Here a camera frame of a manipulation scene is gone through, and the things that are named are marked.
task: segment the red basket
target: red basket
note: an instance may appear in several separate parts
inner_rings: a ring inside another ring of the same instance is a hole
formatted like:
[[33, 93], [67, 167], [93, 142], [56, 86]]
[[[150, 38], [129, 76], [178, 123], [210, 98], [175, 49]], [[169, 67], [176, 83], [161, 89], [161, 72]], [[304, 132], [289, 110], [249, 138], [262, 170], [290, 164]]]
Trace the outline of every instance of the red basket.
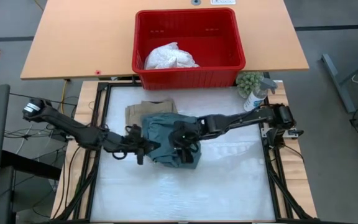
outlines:
[[[151, 51], [178, 42], [199, 68], [144, 70]], [[146, 90], [227, 87], [246, 65], [236, 15], [230, 8], [140, 11], [132, 69]]]

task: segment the gray floor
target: gray floor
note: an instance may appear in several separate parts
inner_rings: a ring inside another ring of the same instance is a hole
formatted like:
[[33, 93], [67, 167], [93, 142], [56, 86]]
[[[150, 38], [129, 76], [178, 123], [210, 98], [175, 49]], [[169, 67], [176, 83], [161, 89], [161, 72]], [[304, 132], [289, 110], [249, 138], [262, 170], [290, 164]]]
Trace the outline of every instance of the gray floor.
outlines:
[[[285, 3], [294, 26], [358, 24], [358, 0], [285, 0]], [[41, 15], [42, 11], [33, 0], [0, 0], [0, 37], [34, 35]], [[284, 80], [298, 127], [305, 130], [300, 144], [318, 216], [323, 220], [358, 223], [358, 135], [349, 123], [351, 115], [345, 112], [331, 77], [320, 61], [323, 53], [329, 53], [338, 68], [357, 60], [358, 30], [298, 32], [298, 38], [310, 70], [273, 72], [271, 76]], [[30, 46], [31, 42], [0, 42], [0, 84], [10, 84], [14, 93], [59, 100], [63, 81], [20, 80]], [[81, 82], [71, 82], [67, 96], [78, 96]], [[358, 85], [350, 83], [349, 86], [358, 105]], [[7, 130], [30, 127], [30, 123], [21, 119], [26, 102], [26, 98], [10, 97]], [[44, 126], [38, 124], [33, 128]], [[6, 139], [4, 148], [16, 152], [20, 144], [21, 140]], [[61, 145], [54, 140], [30, 139], [19, 154], [37, 157]], [[23, 204], [31, 205], [50, 189], [47, 180], [33, 179], [17, 187], [17, 196], [23, 198]], [[37, 210], [48, 215], [52, 202], [53, 194]], [[44, 219], [31, 210], [18, 213], [18, 223]]]

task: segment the wooden table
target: wooden table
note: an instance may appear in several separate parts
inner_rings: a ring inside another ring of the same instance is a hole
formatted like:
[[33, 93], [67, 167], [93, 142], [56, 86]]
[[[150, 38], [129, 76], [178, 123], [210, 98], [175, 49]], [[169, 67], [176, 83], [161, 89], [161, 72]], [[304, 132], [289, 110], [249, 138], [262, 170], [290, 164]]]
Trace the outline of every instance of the wooden table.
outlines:
[[[48, 0], [21, 79], [132, 75], [138, 11], [202, 7], [219, 6], [210, 0], [200, 6], [190, 0]], [[237, 0], [223, 7], [236, 12], [245, 70], [309, 69], [283, 0]]]
[[[78, 100], [78, 107], [75, 114], [75, 119], [83, 124], [89, 124], [92, 118], [92, 112], [93, 110], [89, 108], [89, 105], [93, 105], [92, 102], [94, 102], [96, 97], [96, 89], [98, 86], [98, 82], [84, 82], [81, 93], [80, 93], [80, 99]], [[104, 102], [104, 95], [102, 95], [101, 98], [101, 105], [99, 108], [99, 114], [102, 112], [103, 108], [103, 102]], [[288, 104], [287, 96], [285, 94], [285, 89], [283, 83], [278, 84], [278, 89], [276, 90], [275, 95], [269, 96], [269, 102], [270, 103], [284, 103]], [[300, 152], [298, 141], [294, 140], [288, 140], [286, 141], [286, 144], [298, 152]], [[67, 147], [66, 152], [66, 159], [65, 159], [65, 177], [68, 177], [68, 165], [70, 164], [70, 161], [73, 159], [73, 154], [75, 150], [77, 149], [77, 143], [70, 142]], [[289, 191], [292, 193], [296, 201], [305, 209], [305, 211], [311, 215], [312, 217], [316, 216], [316, 210], [314, 209], [314, 203], [313, 199], [311, 197], [308, 178], [306, 176], [305, 167], [303, 165], [303, 162], [299, 155], [295, 154], [294, 152], [282, 148], [280, 150], [282, 163], [283, 163], [283, 169], [285, 173], [285, 177], [287, 180], [287, 187]], [[81, 174], [81, 169], [83, 165], [83, 158], [85, 155], [85, 150], [80, 149], [80, 151], [77, 152], [73, 164], [71, 165], [71, 176], [70, 176], [70, 188], [68, 189], [68, 203], [70, 203], [70, 200], [74, 196], [75, 188], [78, 183], [78, 179]], [[60, 214], [63, 211], [64, 208], [64, 201], [66, 197], [66, 191], [67, 191], [67, 181], [65, 184], [64, 194], [63, 192], [63, 173], [60, 176], [59, 186], [57, 189], [56, 197], [55, 197], [55, 203], [53, 205], [53, 210], [51, 216], [54, 216], [55, 212], [57, 211], [57, 208], [59, 206], [60, 200], [63, 195], [63, 205], [59, 209], [58, 214]], [[282, 214], [282, 217], [286, 217], [285, 214], [285, 206], [283, 202], [283, 197], [280, 191], [277, 191], [278, 200], [279, 200], [279, 206], [280, 206], [280, 213]], [[83, 198], [88, 198], [88, 192], [85, 193]], [[85, 208], [86, 203], [88, 203], [86, 200], [82, 201], [81, 204], [81, 212], [80, 212], [80, 218], [85, 217]]]

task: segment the white plastic sheet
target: white plastic sheet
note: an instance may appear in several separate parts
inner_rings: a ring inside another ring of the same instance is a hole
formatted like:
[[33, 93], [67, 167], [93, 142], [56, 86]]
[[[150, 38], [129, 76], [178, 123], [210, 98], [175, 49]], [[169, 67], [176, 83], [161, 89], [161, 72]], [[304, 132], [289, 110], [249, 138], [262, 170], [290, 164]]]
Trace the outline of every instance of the white plastic sheet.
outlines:
[[[146, 91], [114, 87], [107, 125], [125, 134], [125, 107], [142, 100], [175, 100], [188, 116], [235, 114], [244, 110], [235, 88]], [[201, 142], [195, 170], [152, 163], [128, 155], [122, 161], [102, 152], [92, 222], [272, 221], [274, 212], [259, 127], [248, 126]]]

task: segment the black metal frame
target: black metal frame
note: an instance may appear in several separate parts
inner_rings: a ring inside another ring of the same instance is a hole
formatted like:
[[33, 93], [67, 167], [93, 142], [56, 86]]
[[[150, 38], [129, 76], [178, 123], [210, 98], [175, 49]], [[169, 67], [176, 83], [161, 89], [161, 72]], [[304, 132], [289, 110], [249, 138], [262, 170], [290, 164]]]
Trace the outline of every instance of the black metal frame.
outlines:
[[[100, 126], [103, 127], [105, 126], [105, 122], [106, 122], [106, 116], [107, 116], [107, 112], [108, 112], [108, 108], [109, 108], [109, 99], [110, 99], [110, 95], [111, 95], [111, 89], [113, 87], [125, 87], [125, 86], [142, 86], [140, 83], [136, 82], [136, 77], [132, 77], [132, 82], [127, 82], [127, 83], [105, 83], [105, 82], [101, 82], [98, 84], [98, 89], [97, 89], [97, 94], [96, 94], [96, 98], [94, 101], [94, 111], [93, 111], [93, 115], [92, 115], [92, 122], [91, 125], [93, 126], [97, 126], [97, 120], [98, 120], [98, 112], [99, 112], [99, 106], [100, 106], [100, 101], [101, 101], [101, 95], [102, 92], [105, 91], [106, 92], [106, 97], [104, 99], [104, 105], [102, 108], [102, 117], [101, 117], [101, 124]], [[270, 147], [267, 144], [267, 139], [262, 138], [262, 145], [263, 145], [263, 149], [264, 149], [264, 155], [265, 155], [265, 164], [266, 164], [266, 169], [269, 172], [269, 169], [271, 169], [271, 159], [270, 159], [270, 154], [269, 154], [269, 150]], [[98, 164], [99, 163], [99, 159], [100, 159], [100, 153], [101, 151], [96, 152], [96, 155], [94, 157], [94, 164]], [[81, 176], [80, 176], [80, 184], [83, 183], [83, 180], [85, 179], [86, 176], [86, 172], [89, 168], [89, 161], [91, 159], [91, 153], [87, 152], [85, 154], [85, 158], [84, 158], [84, 163], [83, 163], [83, 169], [81, 171]], [[283, 192], [283, 198], [285, 201], [285, 208], [286, 208], [286, 213], [287, 213], [287, 217], [288, 218], [282, 218], [281, 216], [281, 211], [280, 211], [280, 207], [278, 204], [278, 198], [277, 198], [277, 191], [276, 191], [276, 183], [273, 181], [272, 178], [270, 178], [269, 173], [268, 173], [268, 182], [269, 182], [269, 187], [270, 187], [270, 192], [272, 194], [272, 203], [273, 203], [273, 210], [274, 210], [274, 214], [275, 214], [275, 219], [276, 219], [276, 223], [292, 223], [292, 224], [309, 224], [309, 223], [318, 223], [318, 224], [328, 224], [328, 223], [334, 223], [334, 222], [323, 222], [320, 221], [318, 219], [312, 219], [312, 220], [305, 220], [305, 219], [299, 219], [299, 220], [295, 220], [293, 219], [293, 215], [292, 215], [292, 209], [294, 208], [293, 206], [293, 202], [296, 203], [296, 201], [292, 198], [292, 196], [290, 195], [290, 193], [287, 190], [287, 185], [285, 183], [285, 176], [284, 176], [284, 171], [283, 171], [283, 166], [282, 166], [282, 160], [280, 157], [280, 153], [279, 151], [275, 151], [275, 162], [278, 168], [278, 177], [282, 183], [282, 186], [284, 188], [285, 191], [287, 191], [286, 193]], [[92, 206], [93, 206], [93, 197], [94, 197], [94, 190], [95, 190], [95, 185], [96, 185], [96, 178], [92, 181], [90, 187], [89, 187], [89, 197], [88, 197], [88, 204], [86, 205], [86, 213], [85, 213], [85, 219], [82, 220], [78, 220], [79, 219], [79, 213], [80, 213], [80, 205], [81, 203], [77, 204], [77, 206], [74, 209], [74, 216], [73, 216], [73, 220], [70, 221], [66, 221], [66, 222], [70, 222], [70, 223], [76, 223], [76, 222], [81, 222], [81, 223], [85, 223], [86, 221], [89, 221], [91, 218], [91, 211], [92, 211]], [[289, 194], [289, 198], [292, 198], [291, 200], [288, 200], [284, 195]]]

